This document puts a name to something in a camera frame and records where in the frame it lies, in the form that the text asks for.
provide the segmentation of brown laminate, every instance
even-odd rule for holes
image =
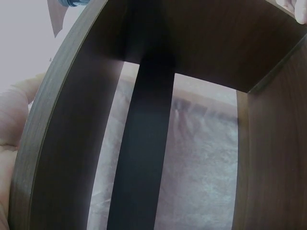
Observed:
[[[138,10],[140,21],[147,24],[148,31],[156,31],[153,14],[141,12],[160,4],[165,23],[161,27],[168,29],[177,73],[243,92],[267,75],[307,32],[264,0],[147,2]],[[138,39],[138,44],[145,44],[148,37]],[[144,46],[134,45],[126,60],[139,63],[144,50]]]
[[[58,0],[47,0],[54,36],[63,28],[63,20],[68,7],[62,6]]]
[[[236,98],[238,111],[238,168],[232,230],[244,230],[249,175],[248,95],[237,91]]]
[[[307,32],[264,0],[146,2],[153,14],[134,12],[141,33],[138,25],[125,33],[127,24],[131,29],[125,0],[91,0],[65,39],[22,136],[10,197],[11,230],[86,229],[124,59],[139,63],[152,41],[168,44],[177,59],[176,72],[248,92]],[[134,32],[136,42],[127,41]],[[246,107],[239,107],[244,118],[239,138],[249,144],[239,144],[238,228],[307,228],[306,52],[305,43],[266,88],[239,101],[248,104],[248,115]]]
[[[307,40],[248,95],[247,230],[307,229]]]
[[[122,0],[91,1],[51,63],[16,159],[11,230],[86,229],[100,147],[123,65],[125,11]]]

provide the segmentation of black strip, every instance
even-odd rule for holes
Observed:
[[[166,54],[140,64],[114,181],[107,230],[153,230],[174,84]]]

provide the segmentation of finger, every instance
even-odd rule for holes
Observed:
[[[10,187],[16,155],[17,151],[0,146],[0,208],[3,209],[5,217],[9,211]]]
[[[0,94],[0,145],[18,146],[28,117],[28,104],[34,99],[44,74],[21,81]]]
[[[288,10],[291,13],[294,13],[294,5],[292,4],[293,0],[276,0],[276,3]]]
[[[295,4],[295,18],[298,23],[307,23],[307,0],[297,0]]]

